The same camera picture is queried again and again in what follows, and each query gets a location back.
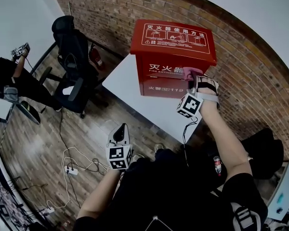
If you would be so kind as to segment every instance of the shoe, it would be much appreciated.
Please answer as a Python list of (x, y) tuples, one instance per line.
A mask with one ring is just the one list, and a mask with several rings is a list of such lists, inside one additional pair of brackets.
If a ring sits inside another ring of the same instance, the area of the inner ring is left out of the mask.
[(163, 143), (156, 144), (156, 145), (154, 146), (154, 151), (155, 151), (155, 153), (156, 153), (159, 149), (165, 150), (166, 147), (165, 147), (165, 145), (164, 145)]
[(133, 156), (133, 162), (136, 162), (139, 158), (145, 158), (145, 156), (137, 153)]

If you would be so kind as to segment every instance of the printed instruction diagram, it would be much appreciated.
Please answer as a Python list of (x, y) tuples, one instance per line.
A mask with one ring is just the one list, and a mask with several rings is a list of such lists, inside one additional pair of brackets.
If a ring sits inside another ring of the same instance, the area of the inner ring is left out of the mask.
[(146, 25), (144, 30), (146, 30), (145, 37), (147, 39), (165, 39), (207, 46), (205, 33), (200, 31), (165, 25)]

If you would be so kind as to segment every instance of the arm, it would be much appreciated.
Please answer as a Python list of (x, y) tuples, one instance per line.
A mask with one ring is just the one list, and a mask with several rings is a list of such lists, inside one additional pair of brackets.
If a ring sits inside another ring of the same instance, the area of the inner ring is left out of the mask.
[(81, 217), (97, 218), (107, 208), (112, 200), (120, 179), (119, 170), (109, 170), (97, 188), (83, 203), (77, 219)]
[[(215, 92), (208, 88), (200, 88), (198, 92), (215, 95)], [(239, 139), (218, 113), (216, 103), (204, 100), (200, 113), (215, 138), (221, 160), (227, 169), (227, 180), (240, 173), (252, 175), (247, 153)]]
[(25, 49), (23, 55), (19, 58), (19, 62), (17, 64), (13, 77), (15, 78), (20, 77), (20, 74), (23, 71), (23, 68), (25, 66), (25, 59), (27, 58), (27, 56), (28, 56), (28, 51)]

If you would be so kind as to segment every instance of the red fire extinguisher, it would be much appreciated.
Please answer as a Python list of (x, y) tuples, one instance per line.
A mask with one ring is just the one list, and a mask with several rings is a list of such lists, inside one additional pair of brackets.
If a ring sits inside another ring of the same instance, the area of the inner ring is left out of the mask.
[(103, 71), (105, 69), (105, 64), (101, 59), (100, 53), (94, 48), (94, 44), (92, 43), (90, 51), (89, 51), (89, 58), (95, 64), (98, 70)]

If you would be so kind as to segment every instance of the chair armrest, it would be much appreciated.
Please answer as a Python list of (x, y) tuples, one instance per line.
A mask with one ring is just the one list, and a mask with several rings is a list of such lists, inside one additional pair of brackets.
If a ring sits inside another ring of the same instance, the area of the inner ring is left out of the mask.
[(78, 78), (67, 100), (74, 101), (74, 99), (76, 98), (76, 96), (78, 95), (82, 87), (82, 84), (83, 84), (83, 78)]
[(42, 74), (42, 76), (39, 78), (39, 84), (43, 85), (45, 80), (47, 79), (48, 74), (52, 71), (52, 67), (48, 67), (46, 68), (46, 70), (44, 71), (44, 73)]

